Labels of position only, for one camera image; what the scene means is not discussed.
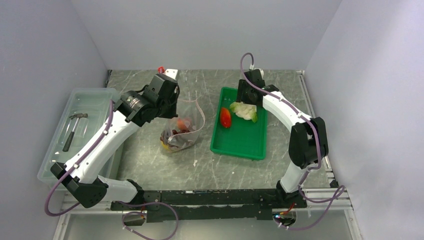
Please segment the white green cabbage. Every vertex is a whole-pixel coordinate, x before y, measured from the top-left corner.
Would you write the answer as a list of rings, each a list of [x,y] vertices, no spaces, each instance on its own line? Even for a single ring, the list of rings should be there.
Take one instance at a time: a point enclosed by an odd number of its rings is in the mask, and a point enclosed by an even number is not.
[[[242,118],[246,121],[252,121],[253,123],[256,123],[258,120],[256,105],[247,104],[243,102],[233,102],[230,104],[229,109],[237,117]]]

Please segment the dark red grape bunch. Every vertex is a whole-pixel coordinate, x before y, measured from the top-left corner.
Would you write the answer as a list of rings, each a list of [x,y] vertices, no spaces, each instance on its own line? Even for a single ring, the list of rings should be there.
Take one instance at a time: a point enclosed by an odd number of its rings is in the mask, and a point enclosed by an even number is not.
[[[171,152],[177,152],[189,148],[195,144],[195,141],[196,140],[191,135],[191,132],[187,130],[164,130],[160,136],[160,142],[164,142],[169,145],[172,149]]]

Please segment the clear zip top bag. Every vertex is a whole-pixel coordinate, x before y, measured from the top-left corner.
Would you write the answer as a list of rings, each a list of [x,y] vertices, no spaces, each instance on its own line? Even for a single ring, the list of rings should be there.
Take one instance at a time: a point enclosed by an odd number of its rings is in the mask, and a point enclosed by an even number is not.
[[[177,117],[167,121],[160,135],[162,147],[171,153],[193,146],[206,122],[197,99],[178,101],[176,113]]]

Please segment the orange fruit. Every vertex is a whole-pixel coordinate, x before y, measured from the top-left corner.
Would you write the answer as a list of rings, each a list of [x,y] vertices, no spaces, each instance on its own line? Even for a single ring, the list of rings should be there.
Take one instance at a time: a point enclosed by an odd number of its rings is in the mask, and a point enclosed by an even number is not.
[[[172,148],[168,144],[165,144],[164,142],[161,141],[161,145],[166,151],[168,152],[172,151]]]

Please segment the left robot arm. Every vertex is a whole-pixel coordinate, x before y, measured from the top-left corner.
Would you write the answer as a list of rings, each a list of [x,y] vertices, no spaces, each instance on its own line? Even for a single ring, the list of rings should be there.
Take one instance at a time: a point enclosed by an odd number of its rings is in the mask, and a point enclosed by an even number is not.
[[[99,172],[124,141],[144,124],[155,118],[177,117],[179,94],[176,69],[155,74],[141,90],[123,93],[110,104],[104,125],[87,144],[65,163],[54,163],[50,171],[84,208],[101,201],[120,201],[131,210],[139,209],[145,202],[141,186],[130,179],[109,179]]]

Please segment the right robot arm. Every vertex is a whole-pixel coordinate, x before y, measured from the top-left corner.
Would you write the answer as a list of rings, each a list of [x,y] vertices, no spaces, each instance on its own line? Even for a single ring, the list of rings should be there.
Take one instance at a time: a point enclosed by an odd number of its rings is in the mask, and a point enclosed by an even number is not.
[[[321,167],[328,155],[325,122],[321,117],[311,117],[290,103],[274,85],[266,85],[260,69],[242,73],[237,88],[237,102],[261,107],[273,114],[289,130],[288,154],[290,164],[277,182],[276,203],[289,207],[295,197],[302,196],[302,185],[309,172]]]

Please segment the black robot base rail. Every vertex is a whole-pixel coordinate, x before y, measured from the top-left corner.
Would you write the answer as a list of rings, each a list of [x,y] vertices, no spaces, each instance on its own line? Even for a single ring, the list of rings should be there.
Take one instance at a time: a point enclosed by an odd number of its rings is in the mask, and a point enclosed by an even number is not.
[[[144,202],[130,206],[114,201],[113,211],[146,213],[148,223],[179,220],[256,219],[271,220],[273,215],[290,207],[305,209],[302,196],[283,200],[277,189],[222,189],[222,190],[147,190]]]

